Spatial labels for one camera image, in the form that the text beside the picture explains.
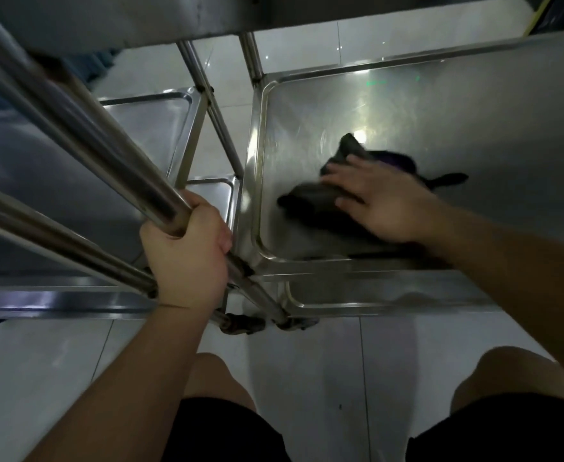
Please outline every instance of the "person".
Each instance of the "person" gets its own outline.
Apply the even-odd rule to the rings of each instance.
[[[451,415],[411,438],[406,459],[561,458],[564,245],[449,206],[386,164],[348,164],[322,177],[363,201],[341,198],[341,209],[380,238],[421,243],[463,271],[559,363],[514,347],[488,351],[455,391]],[[224,363],[196,353],[226,287],[231,232],[206,201],[185,196],[195,208],[183,238],[141,229],[159,306],[26,461],[289,460]]]

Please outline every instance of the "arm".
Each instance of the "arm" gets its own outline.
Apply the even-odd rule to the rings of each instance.
[[[414,177],[350,157],[323,182],[364,204],[336,204],[388,241],[415,241],[482,288],[564,366],[564,245],[489,222],[439,200]]]
[[[162,457],[196,349],[226,288],[231,233],[218,211],[198,206],[186,235],[141,228],[162,305],[106,371],[40,441],[26,462],[157,461]]]

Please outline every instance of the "thigh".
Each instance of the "thigh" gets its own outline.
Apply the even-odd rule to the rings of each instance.
[[[487,396],[533,392],[564,399],[564,369],[517,347],[497,347],[481,357],[474,372],[453,395],[451,413]]]
[[[256,412],[246,389],[231,375],[224,361],[214,354],[196,354],[183,398],[215,397],[229,400]]]

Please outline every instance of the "white tile floor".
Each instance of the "white tile floor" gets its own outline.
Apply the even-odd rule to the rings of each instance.
[[[524,0],[257,32],[266,72],[514,38],[532,17]],[[237,38],[199,40],[198,53],[245,159],[252,90]],[[175,46],[119,55],[95,89],[124,97],[192,85]],[[230,171],[209,118],[192,175]],[[231,307],[241,308],[240,296]],[[0,325],[0,462],[17,462],[138,332],[142,321],[13,320]],[[208,326],[200,351],[217,353],[284,434],[295,461],[399,461],[409,435],[446,417],[455,386],[486,350],[544,353],[504,313],[323,320],[307,331],[226,336]]]

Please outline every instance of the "person's right arm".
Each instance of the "person's right arm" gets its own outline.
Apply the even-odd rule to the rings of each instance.
[[[564,245],[449,206],[414,177],[351,156],[322,181],[364,204],[336,204],[386,241],[415,241],[482,288],[564,367]]]

